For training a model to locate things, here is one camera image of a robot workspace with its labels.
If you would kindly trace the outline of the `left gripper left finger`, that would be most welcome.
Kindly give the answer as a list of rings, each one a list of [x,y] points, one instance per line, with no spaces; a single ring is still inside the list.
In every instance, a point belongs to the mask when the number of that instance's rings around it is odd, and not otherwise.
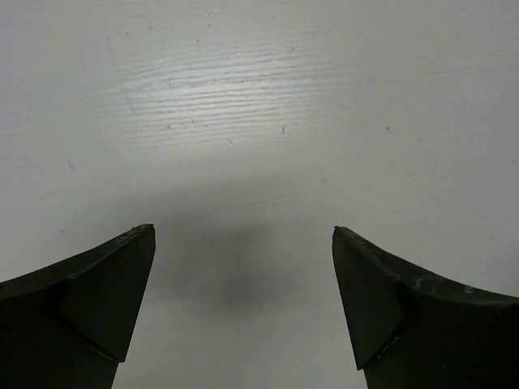
[[[1,284],[3,388],[110,388],[127,358],[156,250],[139,225]]]

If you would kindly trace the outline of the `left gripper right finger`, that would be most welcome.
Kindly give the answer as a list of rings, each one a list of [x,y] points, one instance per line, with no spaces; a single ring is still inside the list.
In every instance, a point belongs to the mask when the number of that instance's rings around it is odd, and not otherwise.
[[[515,388],[518,300],[449,280],[335,228],[354,360],[370,388]]]

